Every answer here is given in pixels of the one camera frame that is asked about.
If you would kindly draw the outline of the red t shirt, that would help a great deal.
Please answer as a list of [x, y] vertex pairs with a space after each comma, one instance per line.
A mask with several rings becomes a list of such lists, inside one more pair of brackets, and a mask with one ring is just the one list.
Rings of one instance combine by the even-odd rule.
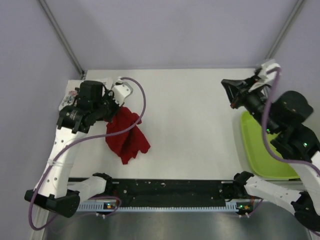
[[[127, 107], [122, 107], [112, 121], [106, 124], [106, 133], [120, 132], [135, 122], [141, 124], [142, 121], [138, 118], [137, 113], [131, 112]], [[137, 126], [122, 134], [106, 137], [105, 142], [124, 165], [128, 164], [131, 159], [135, 159], [138, 153], [146, 154], [151, 147], [145, 135]]]

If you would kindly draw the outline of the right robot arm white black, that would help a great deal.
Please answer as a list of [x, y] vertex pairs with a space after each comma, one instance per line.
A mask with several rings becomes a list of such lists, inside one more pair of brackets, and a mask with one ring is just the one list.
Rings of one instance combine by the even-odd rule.
[[304, 190], [292, 190], [243, 171], [234, 176], [233, 192], [267, 200], [294, 215], [310, 231], [320, 230], [320, 174], [310, 165], [320, 166], [320, 141], [303, 123], [313, 113], [306, 98], [297, 91], [284, 92], [271, 104], [265, 132], [275, 134], [273, 146], [298, 174]]

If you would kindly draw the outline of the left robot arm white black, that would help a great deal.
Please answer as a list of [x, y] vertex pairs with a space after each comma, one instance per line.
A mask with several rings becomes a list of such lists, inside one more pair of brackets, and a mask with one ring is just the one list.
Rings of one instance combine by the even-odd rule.
[[79, 205], [100, 195], [109, 198], [114, 191], [111, 177], [94, 173], [88, 179], [69, 186], [70, 173], [81, 142], [93, 139], [87, 134], [102, 120], [111, 120], [132, 94], [132, 88], [119, 79], [107, 88], [106, 83], [84, 80], [75, 87], [74, 96], [59, 110], [55, 139], [42, 177], [34, 189], [25, 192], [29, 211], [36, 205], [58, 216], [72, 217]]

